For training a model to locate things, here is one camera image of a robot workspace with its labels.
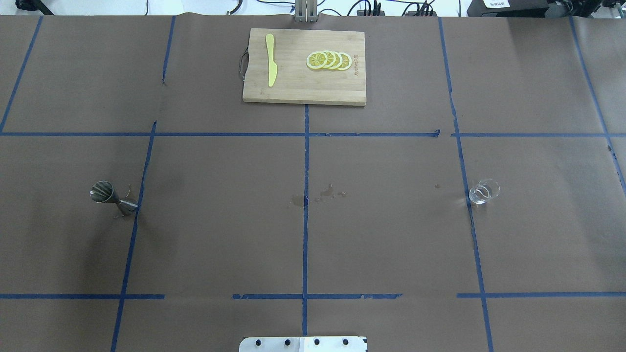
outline lemon slice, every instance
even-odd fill
[[[341,65],[337,68],[337,71],[345,71],[352,66],[352,56],[346,53],[338,53],[341,56]]]
[[[314,51],[307,56],[307,66],[312,70],[324,68],[328,55],[323,51]]]
[[[333,54],[334,51],[324,50],[323,52],[326,54],[326,57],[327,57],[324,68],[329,68],[331,66],[334,66],[335,63],[337,63],[337,57]]]
[[[343,59],[343,57],[339,53],[337,53],[335,51],[333,51],[332,54],[337,58],[337,62],[333,66],[329,67],[328,69],[329,70],[336,70],[339,67],[341,67],[341,63],[344,62],[344,59]]]

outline metal bracket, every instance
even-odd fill
[[[245,338],[239,352],[367,352],[362,336]]]
[[[296,22],[317,22],[317,0],[295,0]]]

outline jigger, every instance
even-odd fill
[[[97,182],[91,187],[89,195],[96,203],[115,203],[120,209],[122,216],[128,216],[137,209],[137,201],[128,198],[130,195],[130,189],[128,190],[128,194],[126,194],[126,197],[120,199],[115,193],[113,185],[111,185],[111,182],[109,181]]]

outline glass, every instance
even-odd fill
[[[500,194],[500,185],[493,179],[480,180],[469,190],[469,199],[474,204],[485,204]]]

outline cutting board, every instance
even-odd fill
[[[278,75],[268,86],[265,35],[274,35],[274,61]],[[345,71],[312,70],[306,59],[313,51],[331,50],[352,56]],[[252,28],[245,72],[244,101],[360,105],[366,103],[365,33],[299,29]]]

